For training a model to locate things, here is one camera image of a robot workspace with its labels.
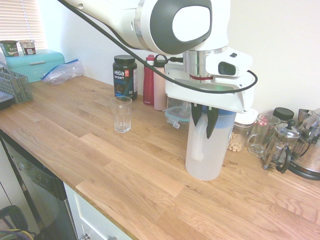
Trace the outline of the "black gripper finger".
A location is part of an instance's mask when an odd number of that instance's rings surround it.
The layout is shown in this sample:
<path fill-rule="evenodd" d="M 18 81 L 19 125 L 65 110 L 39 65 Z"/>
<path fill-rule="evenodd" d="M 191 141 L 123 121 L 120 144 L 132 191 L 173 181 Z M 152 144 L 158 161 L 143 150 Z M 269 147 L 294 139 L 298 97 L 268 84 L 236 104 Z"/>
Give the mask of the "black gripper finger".
<path fill-rule="evenodd" d="M 201 104 L 193 103 L 193 102 L 191 103 L 191 115 L 192 115 L 194 125 L 197 125 L 199 119 L 201 118 L 202 109 L 203 109 L 203 106 Z"/>
<path fill-rule="evenodd" d="M 207 106 L 207 127 L 206 127 L 206 137 L 209 139 L 213 133 L 213 130 L 216 126 L 218 117 L 219 117 L 219 109 L 211 106 Z"/>

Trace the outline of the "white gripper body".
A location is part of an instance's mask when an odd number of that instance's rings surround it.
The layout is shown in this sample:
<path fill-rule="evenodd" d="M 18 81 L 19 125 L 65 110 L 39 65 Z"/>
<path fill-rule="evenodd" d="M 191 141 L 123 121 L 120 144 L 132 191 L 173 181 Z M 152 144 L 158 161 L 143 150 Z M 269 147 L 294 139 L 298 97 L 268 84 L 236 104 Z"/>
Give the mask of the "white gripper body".
<path fill-rule="evenodd" d="M 190 75 L 184 71 L 184 66 L 168 63 L 164 67 L 165 74 L 179 83 L 189 85 L 196 89 L 210 91 L 239 90 L 253 84 L 255 77 L 246 72 L 239 77 L 218 76 L 213 77 L 212 83 L 198 83 L 191 80 Z M 235 93 L 206 93 L 189 89 L 176 83 L 165 81 L 165 92 L 169 98 L 227 110 L 244 113 L 251 109 L 254 102 L 254 87 Z"/>

